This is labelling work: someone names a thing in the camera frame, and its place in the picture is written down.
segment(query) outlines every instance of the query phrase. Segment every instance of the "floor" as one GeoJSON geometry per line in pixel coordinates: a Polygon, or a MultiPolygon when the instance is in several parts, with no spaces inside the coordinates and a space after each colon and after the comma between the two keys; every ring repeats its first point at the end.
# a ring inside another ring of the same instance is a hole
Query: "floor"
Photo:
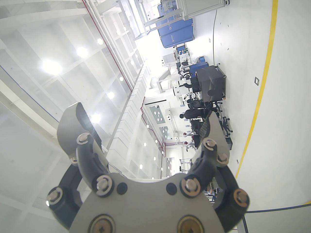
{"type": "Polygon", "coordinates": [[[278,0],[275,39],[257,120],[245,150],[261,88],[270,37],[272,0],[230,0],[196,18],[193,57],[204,55],[227,75],[224,112],[230,117],[230,169],[251,199],[250,210],[300,205],[311,200],[311,102],[309,0],[278,0]],[[215,19],[214,40],[211,27],[215,19]],[[200,54],[206,47],[205,54],[200,54]],[[254,83],[260,80],[259,86],[254,83]]]}

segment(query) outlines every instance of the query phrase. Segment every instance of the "ceiling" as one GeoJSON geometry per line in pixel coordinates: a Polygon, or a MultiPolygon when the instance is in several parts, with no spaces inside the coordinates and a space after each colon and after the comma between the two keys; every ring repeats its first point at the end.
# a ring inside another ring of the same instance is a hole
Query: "ceiling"
{"type": "Polygon", "coordinates": [[[100,16],[112,54],[81,0],[0,0],[0,66],[57,121],[82,102],[105,146],[143,59],[120,8],[100,16]]]}

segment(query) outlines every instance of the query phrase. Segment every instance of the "ceiling light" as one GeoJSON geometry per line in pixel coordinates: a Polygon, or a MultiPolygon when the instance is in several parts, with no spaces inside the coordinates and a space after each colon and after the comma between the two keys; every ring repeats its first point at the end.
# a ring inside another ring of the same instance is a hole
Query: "ceiling light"
{"type": "Polygon", "coordinates": [[[42,69],[51,75],[59,75],[61,72],[61,65],[52,60],[45,60],[43,61],[42,69]]]}
{"type": "Polygon", "coordinates": [[[107,96],[108,96],[109,99],[113,99],[114,93],[113,92],[108,92],[107,96]]]}
{"type": "Polygon", "coordinates": [[[81,58],[85,58],[85,57],[88,55],[88,52],[87,52],[87,50],[86,50],[85,48],[79,47],[79,48],[77,49],[77,54],[78,54],[78,56],[80,56],[81,58]]]}
{"type": "Polygon", "coordinates": [[[91,117],[91,122],[97,124],[100,122],[100,119],[101,119],[100,114],[93,114],[91,117]]]}

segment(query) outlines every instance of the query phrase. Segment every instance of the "blue box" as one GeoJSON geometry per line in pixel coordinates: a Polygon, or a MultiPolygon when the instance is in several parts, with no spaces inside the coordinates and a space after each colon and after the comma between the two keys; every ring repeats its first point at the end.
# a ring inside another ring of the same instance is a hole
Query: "blue box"
{"type": "MultiPolygon", "coordinates": [[[[176,6],[176,0],[172,1],[173,7],[176,6]]],[[[168,11],[164,11],[163,7],[158,5],[158,10],[160,16],[163,16],[171,11],[173,8],[170,8],[168,11]]],[[[174,16],[169,17],[168,19],[162,20],[157,23],[157,26],[165,24],[167,22],[173,21],[174,16]]],[[[164,48],[169,48],[184,42],[192,41],[193,38],[193,21],[189,20],[178,20],[177,22],[173,22],[167,26],[158,29],[161,42],[164,48]]]]}
{"type": "Polygon", "coordinates": [[[193,64],[189,66],[190,69],[190,73],[192,74],[192,76],[195,75],[195,72],[200,69],[200,68],[204,68],[204,67],[208,67],[208,63],[207,62],[198,62],[197,64],[193,64]]]}

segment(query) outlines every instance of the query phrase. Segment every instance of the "office chair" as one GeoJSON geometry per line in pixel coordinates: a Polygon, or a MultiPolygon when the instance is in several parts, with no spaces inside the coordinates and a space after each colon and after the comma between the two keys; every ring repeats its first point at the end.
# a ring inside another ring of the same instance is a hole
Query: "office chair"
{"type": "Polygon", "coordinates": [[[200,122],[200,120],[197,119],[197,120],[191,120],[190,123],[191,123],[192,131],[196,132],[196,134],[199,134],[200,129],[203,125],[203,122],[200,122]]]}
{"type": "Polygon", "coordinates": [[[229,129],[229,125],[228,125],[229,120],[230,120],[230,118],[226,118],[225,116],[222,118],[222,121],[219,120],[221,129],[226,132],[226,137],[228,137],[230,135],[230,132],[233,132],[229,129]]]}

